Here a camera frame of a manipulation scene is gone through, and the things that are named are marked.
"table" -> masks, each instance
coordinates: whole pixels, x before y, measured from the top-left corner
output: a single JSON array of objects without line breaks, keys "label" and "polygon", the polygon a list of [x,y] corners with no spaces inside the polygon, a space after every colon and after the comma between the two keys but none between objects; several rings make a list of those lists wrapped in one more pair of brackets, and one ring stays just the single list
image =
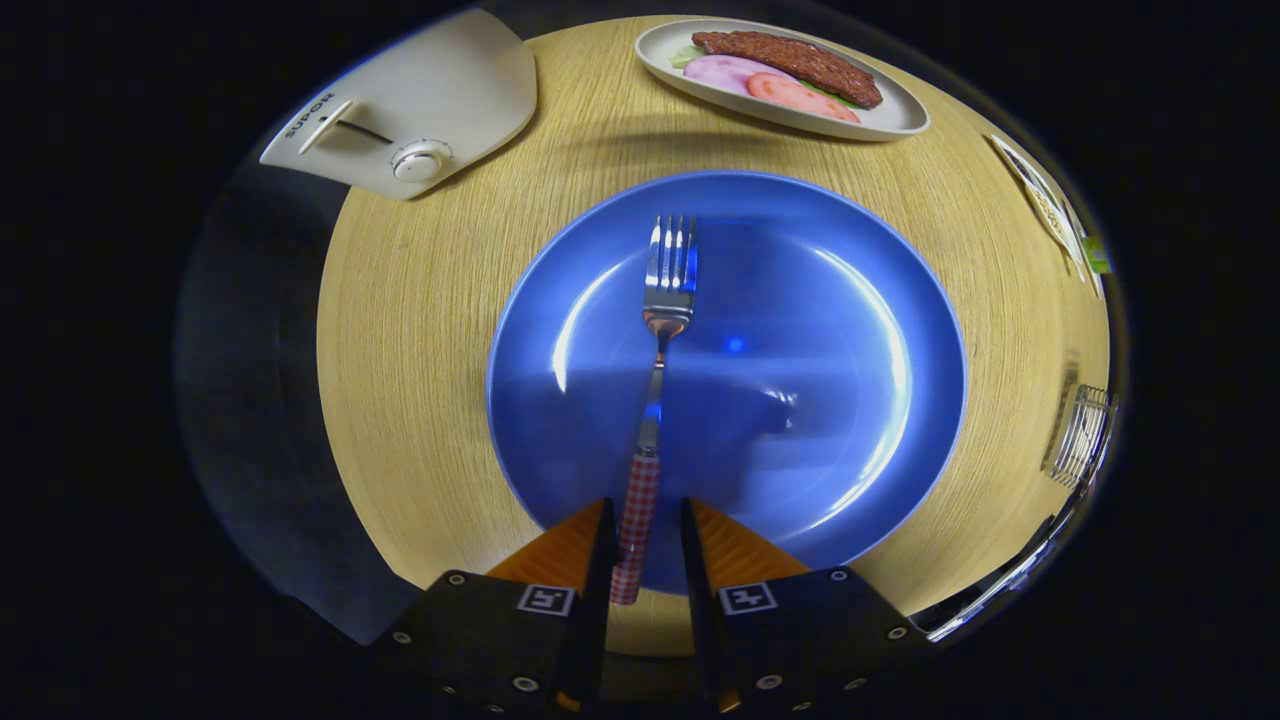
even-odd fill
[{"label": "table", "polygon": [[[575,217],[641,182],[712,168],[780,173],[897,228],[964,332],[970,389],[951,462],[915,514],[851,565],[901,612],[923,610],[1012,557],[1066,500],[1041,460],[1066,378],[1107,386],[1106,305],[984,136],[1021,147],[968,106],[850,50],[914,92],[932,127],[864,143],[742,117],[660,83],[632,56],[637,35],[682,18],[530,40],[538,111],[508,146],[413,201],[349,192],[316,327],[343,484],[388,565],[419,587],[451,568],[486,571],[536,537],[498,468],[484,401],[493,333],[527,264]],[[692,653],[687,600],[643,591],[612,607],[607,647]]]}]

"plate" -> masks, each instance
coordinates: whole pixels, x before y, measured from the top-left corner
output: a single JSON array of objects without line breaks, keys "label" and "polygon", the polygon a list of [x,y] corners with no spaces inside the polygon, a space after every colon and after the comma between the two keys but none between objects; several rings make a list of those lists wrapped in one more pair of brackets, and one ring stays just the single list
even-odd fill
[{"label": "plate", "polygon": [[486,379],[512,491],[543,528],[602,496],[621,511],[657,350],[640,307],[659,213],[696,215],[699,288],[667,356],[641,584],[685,592],[686,496],[812,568],[855,559],[946,466],[964,343],[942,286],[893,228],[781,176],[660,178],[586,211],[539,254],[503,310]]},{"label": "plate", "polygon": [[[794,37],[827,50],[847,60],[854,67],[870,73],[876,78],[876,87],[879,88],[883,101],[870,110],[855,109],[854,113],[861,120],[861,124],[855,124],[803,110],[794,110],[785,105],[768,102],[749,95],[730,92],[713,85],[687,78],[684,70],[671,67],[669,58],[677,50],[692,45],[692,33],[735,31],[768,32],[783,37]],[[781,27],[724,18],[677,20],[660,24],[641,33],[635,42],[635,54],[649,68],[649,72],[672,87],[722,105],[730,110],[737,110],[739,113],[799,129],[850,140],[884,141],[924,132],[929,127],[929,111],[924,109],[924,104],[874,65]]]}]

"fork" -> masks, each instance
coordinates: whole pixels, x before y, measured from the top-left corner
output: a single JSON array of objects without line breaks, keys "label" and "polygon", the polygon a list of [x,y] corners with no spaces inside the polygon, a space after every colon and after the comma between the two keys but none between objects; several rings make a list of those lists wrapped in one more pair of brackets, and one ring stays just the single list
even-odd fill
[{"label": "fork", "polygon": [[644,324],[658,338],[658,355],[649,375],[649,398],[631,456],[631,477],[622,505],[618,528],[620,557],[613,566],[609,602],[634,605],[640,592],[649,530],[658,500],[658,425],[662,421],[662,375],[667,369],[667,345],[685,332],[694,319],[694,292],[698,290],[698,247],[694,245],[694,218],[685,232],[684,215],[672,229],[662,217],[649,237],[649,264],[644,277]]}]

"red checkered handle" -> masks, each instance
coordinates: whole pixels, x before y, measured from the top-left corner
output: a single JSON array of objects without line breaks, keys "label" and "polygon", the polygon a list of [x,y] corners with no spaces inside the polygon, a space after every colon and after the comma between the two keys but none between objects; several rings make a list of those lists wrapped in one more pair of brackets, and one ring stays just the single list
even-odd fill
[{"label": "red checkered handle", "polygon": [[644,573],[644,553],[653,528],[653,510],[658,502],[658,456],[631,456],[631,479],[622,503],[622,523],[618,528],[618,564],[613,566],[613,587],[609,602],[635,605]]}]

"lettuce leaf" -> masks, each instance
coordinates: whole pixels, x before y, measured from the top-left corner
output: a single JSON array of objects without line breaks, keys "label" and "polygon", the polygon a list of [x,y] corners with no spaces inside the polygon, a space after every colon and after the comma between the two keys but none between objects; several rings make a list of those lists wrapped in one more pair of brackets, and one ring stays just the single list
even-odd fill
[{"label": "lettuce leaf", "polygon": [[685,69],[685,65],[692,63],[694,60],[701,58],[705,54],[707,51],[703,50],[701,47],[696,45],[689,45],[687,47],[681,47],[680,50],[677,50],[676,54],[672,55],[671,58],[667,58],[667,61],[671,63],[672,68],[682,70]]},{"label": "lettuce leaf", "polygon": [[831,97],[831,99],[832,99],[832,100],[835,100],[836,102],[840,102],[841,105],[847,105],[847,106],[850,106],[850,108],[858,108],[859,110],[865,110],[865,109],[867,109],[867,108],[863,108],[861,105],[859,105],[859,104],[856,104],[856,102],[850,102],[849,100],[845,100],[844,97],[841,97],[841,96],[838,96],[838,95],[836,95],[836,94],[833,94],[833,92],[827,92],[826,90],[819,90],[819,88],[817,88],[817,87],[814,87],[814,86],[809,85],[809,83],[808,83],[808,82],[805,82],[805,81],[800,81],[800,85],[803,85],[803,86],[805,86],[805,87],[808,87],[809,90],[813,90],[813,91],[815,91],[815,92],[820,92],[820,94],[826,95],[827,97]]}]

